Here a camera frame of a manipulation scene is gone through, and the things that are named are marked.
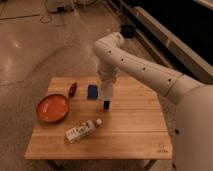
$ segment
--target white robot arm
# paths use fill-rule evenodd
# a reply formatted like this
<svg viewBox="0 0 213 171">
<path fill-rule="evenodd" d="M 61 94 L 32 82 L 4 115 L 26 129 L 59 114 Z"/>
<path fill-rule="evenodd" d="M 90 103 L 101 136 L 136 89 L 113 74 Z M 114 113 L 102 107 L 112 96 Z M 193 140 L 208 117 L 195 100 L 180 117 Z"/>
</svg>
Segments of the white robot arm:
<svg viewBox="0 0 213 171">
<path fill-rule="evenodd" d="M 112 33 L 94 44 L 103 81 L 116 67 L 177 105 L 173 166 L 179 171 L 213 170 L 213 86 L 178 71 L 131 55 L 120 47 L 124 38 Z"/>
</svg>

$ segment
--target floor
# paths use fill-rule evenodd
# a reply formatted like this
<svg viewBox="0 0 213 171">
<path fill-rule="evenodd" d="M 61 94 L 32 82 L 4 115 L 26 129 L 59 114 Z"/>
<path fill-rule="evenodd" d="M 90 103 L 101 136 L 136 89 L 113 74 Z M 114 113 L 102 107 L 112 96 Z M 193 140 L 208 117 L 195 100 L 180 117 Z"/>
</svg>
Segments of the floor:
<svg viewBox="0 0 213 171">
<path fill-rule="evenodd" d="M 101 2 L 54 14 L 48 21 L 44 0 L 0 2 L 0 170 L 49 171 L 43 161 L 27 161 L 24 153 L 33 129 L 35 108 L 54 76 L 96 76 L 95 40 L 119 31 L 119 22 Z M 126 51 L 152 60 L 137 40 Z M 159 97 L 172 135 L 175 107 Z M 65 170 L 143 170 L 142 160 L 63 161 Z M 169 171 L 170 161 L 158 161 L 151 171 Z"/>
</svg>

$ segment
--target table leg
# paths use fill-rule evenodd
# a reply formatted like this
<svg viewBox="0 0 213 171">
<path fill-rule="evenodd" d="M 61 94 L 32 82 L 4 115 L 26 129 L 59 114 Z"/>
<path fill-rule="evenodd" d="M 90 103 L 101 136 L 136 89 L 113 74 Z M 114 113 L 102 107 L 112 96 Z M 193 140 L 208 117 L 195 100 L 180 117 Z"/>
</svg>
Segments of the table leg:
<svg viewBox="0 0 213 171">
<path fill-rule="evenodd" d="M 45 160 L 49 166 L 51 168 L 53 168 L 56 171 L 62 171 L 63 170 L 63 166 L 62 165 L 58 165 L 54 160 Z"/>
<path fill-rule="evenodd" d="M 150 160 L 144 167 L 144 171 L 149 171 L 157 160 Z"/>
</svg>

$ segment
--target wooden surface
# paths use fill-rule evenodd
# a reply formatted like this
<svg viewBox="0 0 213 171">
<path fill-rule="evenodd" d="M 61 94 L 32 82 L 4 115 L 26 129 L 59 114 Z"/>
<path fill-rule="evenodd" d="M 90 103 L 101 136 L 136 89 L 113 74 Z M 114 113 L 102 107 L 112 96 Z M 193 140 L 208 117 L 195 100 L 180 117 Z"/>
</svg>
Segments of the wooden surface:
<svg viewBox="0 0 213 171">
<path fill-rule="evenodd" d="M 110 111 L 101 100 L 87 100 L 87 86 L 97 78 L 53 78 L 46 95 L 67 95 L 78 83 L 70 99 L 68 116 L 54 124 L 37 121 L 26 159 L 171 159 L 172 146 L 156 93 L 133 78 L 115 84 Z M 102 127 L 73 144 L 64 141 L 65 131 L 88 119 L 101 118 Z"/>
</svg>

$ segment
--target plastic bottle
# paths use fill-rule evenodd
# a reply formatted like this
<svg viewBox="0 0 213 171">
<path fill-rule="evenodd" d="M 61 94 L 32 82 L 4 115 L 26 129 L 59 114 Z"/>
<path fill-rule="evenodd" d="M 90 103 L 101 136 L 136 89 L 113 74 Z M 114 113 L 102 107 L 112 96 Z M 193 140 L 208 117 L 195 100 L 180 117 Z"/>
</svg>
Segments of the plastic bottle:
<svg viewBox="0 0 213 171">
<path fill-rule="evenodd" d="M 101 124 L 102 121 L 100 118 L 98 118 L 96 121 L 88 120 L 83 122 L 81 125 L 66 131 L 66 138 L 70 143 L 73 143 L 94 132 L 96 128 L 101 126 Z"/>
</svg>

